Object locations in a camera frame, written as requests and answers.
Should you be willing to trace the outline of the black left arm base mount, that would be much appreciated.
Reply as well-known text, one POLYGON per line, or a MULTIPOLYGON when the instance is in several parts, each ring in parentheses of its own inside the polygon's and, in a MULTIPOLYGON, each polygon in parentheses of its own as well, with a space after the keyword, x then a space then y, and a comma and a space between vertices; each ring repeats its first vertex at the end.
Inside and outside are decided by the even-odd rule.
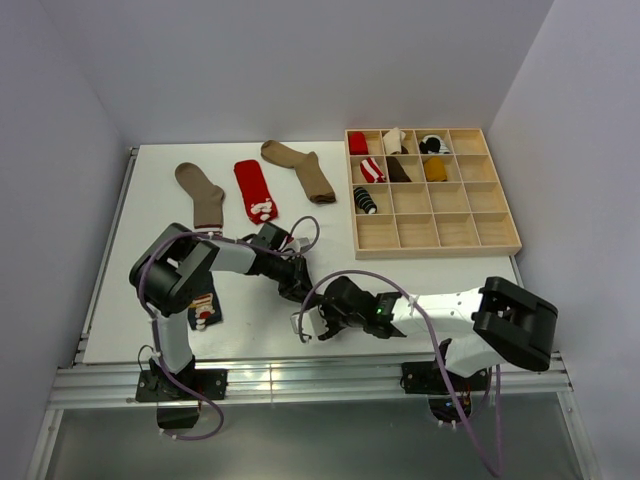
MULTIPOLYGON (((189 367, 177 376, 177 380, 210 400, 222 400, 225 397, 225 369, 199 370, 189 367)), ((160 428, 177 430, 179 433, 193 428, 200 418, 201 401, 198 406, 191 407, 167 407, 165 403, 195 400, 193 395, 174 385, 154 361, 139 375, 135 401, 157 404, 156 420, 160 428)))

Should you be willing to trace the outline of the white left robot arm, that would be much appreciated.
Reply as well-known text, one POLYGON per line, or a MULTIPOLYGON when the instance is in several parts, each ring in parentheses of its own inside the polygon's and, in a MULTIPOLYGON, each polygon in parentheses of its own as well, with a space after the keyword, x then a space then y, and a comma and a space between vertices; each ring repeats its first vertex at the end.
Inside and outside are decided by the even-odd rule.
POLYGON ((237 241, 216 232, 170 224, 134 263, 129 283, 151 320, 155 356, 141 381, 161 400, 205 394, 215 383, 196 372, 188 329, 221 318, 215 272, 264 276, 278 294, 302 303, 312 288, 304 254, 310 244, 293 245, 292 234, 271 222, 237 241))

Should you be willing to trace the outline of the black white striped sock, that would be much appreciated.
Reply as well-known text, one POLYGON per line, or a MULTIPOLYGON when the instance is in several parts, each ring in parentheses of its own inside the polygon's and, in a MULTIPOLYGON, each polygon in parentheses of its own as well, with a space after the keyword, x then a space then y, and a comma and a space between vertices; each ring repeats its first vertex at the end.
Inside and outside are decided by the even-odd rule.
POLYGON ((353 199, 357 213, 373 215, 378 212, 378 206, 366 188, 355 187, 353 189, 353 199))

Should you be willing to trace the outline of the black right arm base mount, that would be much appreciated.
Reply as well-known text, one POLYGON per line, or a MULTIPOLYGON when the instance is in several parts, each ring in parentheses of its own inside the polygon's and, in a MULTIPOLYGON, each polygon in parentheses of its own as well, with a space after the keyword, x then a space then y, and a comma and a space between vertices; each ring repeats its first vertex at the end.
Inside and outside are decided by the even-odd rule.
MULTIPOLYGON (((435 360, 404 362, 401 370, 399 385, 404 393, 426 395, 430 412, 439 424, 453 427, 461 422, 435 360)), ((492 369, 480 370, 468 378, 453 373, 449 377, 464 414, 470 420, 478 417, 489 404, 492 369)))

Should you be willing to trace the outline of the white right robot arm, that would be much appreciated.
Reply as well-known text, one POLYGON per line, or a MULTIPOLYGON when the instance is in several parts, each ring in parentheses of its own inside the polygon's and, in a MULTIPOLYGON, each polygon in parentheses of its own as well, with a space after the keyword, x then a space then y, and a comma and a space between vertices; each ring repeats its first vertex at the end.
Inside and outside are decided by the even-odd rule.
POLYGON ((347 328, 378 339, 434 335, 443 359, 433 365, 433 378, 446 390, 495 365, 548 370, 557 319, 553 304, 498 276, 456 293, 410 294, 393 286, 372 294, 341 275, 291 317, 302 341, 325 341, 347 328))

